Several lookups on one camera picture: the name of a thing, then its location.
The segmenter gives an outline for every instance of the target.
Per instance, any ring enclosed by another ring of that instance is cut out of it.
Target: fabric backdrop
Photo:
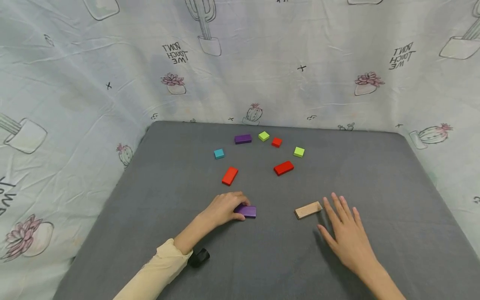
[[[0,15],[0,299],[52,298],[155,120],[398,132],[480,253],[477,1],[4,0]]]

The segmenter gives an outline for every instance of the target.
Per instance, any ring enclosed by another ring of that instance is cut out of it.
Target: sleeve
[[[183,255],[167,240],[156,249],[156,255],[147,262],[113,300],[155,300],[187,265],[192,251]]]

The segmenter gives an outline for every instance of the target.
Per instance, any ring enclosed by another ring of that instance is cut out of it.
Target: red rectangular block
[[[292,170],[293,170],[293,164],[289,160],[273,168],[273,171],[275,171],[275,173],[278,176],[283,175]]]
[[[238,169],[235,169],[234,167],[229,167],[227,172],[225,173],[225,176],[222,179],[222,183],[230,186],[238,172]]]
[[[279,138],[274,138],[273,141],[272,141],[272,146],[273,147],[277,147],[277,148],[280,148],[280,145],[282,144],[282,139],[279,139]]]

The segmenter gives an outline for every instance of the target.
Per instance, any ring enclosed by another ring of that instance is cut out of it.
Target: lime green cube
[[[267,132],[262,132],[261,134],[258,135],[258,138],[262,140],[262,142],[265,142],[270,138],[270,135]]]
[[[303,157],[303,153],[305,153],[305,149],[300,147],[295,147],[295,151],[293,152],[293,155],[296,157]]]

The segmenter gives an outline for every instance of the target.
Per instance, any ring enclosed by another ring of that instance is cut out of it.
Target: purple rectangular block
[[[245,144],[245,143],[251,143],[251,142],[252,142],[252,136],[249,134],[237,135],[235,137],[235,144]]]
[[[233,210],[233,212],[242,214],[245,218],[255,218],[257,216],[257,207],[240,204]]]

